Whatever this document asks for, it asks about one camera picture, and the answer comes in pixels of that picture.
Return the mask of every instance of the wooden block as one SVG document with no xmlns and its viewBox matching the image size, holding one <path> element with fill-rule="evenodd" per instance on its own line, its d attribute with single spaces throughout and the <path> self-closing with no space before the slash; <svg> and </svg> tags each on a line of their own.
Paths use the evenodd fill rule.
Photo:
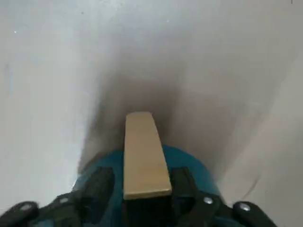
<svg viewBox="0 0 303 227">
<path fill-rule="evenodd" d="M 152 114 L 128 114 L 125 126 L 124 199 L 170 194 L 169 173 Z"/>
</svg>

